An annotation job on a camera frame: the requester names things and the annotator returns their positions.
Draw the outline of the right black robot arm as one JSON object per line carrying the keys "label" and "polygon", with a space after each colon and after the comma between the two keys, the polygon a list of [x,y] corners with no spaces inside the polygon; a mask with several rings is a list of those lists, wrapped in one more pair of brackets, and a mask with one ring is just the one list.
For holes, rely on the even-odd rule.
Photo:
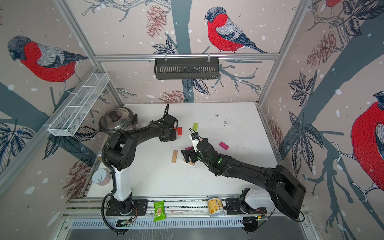
{"label": "right black robot arm", "polygon": [[199,141],[195,148],[181,153],[186,163],[202,162],[215,176],[236,178],[263,188],[276,209],[293,220],[299,219],[306,188],[286,167],[265,168],[240,162],[219,154],[207,138]]}

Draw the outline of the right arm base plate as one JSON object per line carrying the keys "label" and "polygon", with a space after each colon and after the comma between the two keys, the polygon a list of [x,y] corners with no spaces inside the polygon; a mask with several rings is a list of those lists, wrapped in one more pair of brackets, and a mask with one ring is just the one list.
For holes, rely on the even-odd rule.
{"label": "right arm base plate", "polygon": [[225,199],[224,210],[229,215],[254,215],[265,216],[269,199],[265,195],[256,195],[256,190],[245,188],[238,198]]}

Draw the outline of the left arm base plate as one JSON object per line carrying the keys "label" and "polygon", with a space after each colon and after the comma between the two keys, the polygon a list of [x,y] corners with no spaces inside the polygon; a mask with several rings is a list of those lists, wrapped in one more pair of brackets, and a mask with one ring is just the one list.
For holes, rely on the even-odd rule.
{"label": "left arm base plate", "polygon": [[144,216],[148,207],[148,200],[131,200],[118,201],[114,198],[108,201],[106,215],[107,216]]}

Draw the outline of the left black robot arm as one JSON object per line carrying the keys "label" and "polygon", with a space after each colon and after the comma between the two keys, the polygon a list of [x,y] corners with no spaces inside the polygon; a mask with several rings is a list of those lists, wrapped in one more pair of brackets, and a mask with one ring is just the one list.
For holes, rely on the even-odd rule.
{"label": "left black robot arm", "polygon": [[169,114],[164,114],[162,118],[151,121],[145,127],[116,132],[107,140],[102,148],[102,161],[111,170],[113,190],[110,203],[126,212],[131,209],[132,191],[124,193],[125,182],[118,178],[118,173],[133,163],[139,144],[153,138],[159,138],[163,143],[175,141],[177,127],[178,120]]}

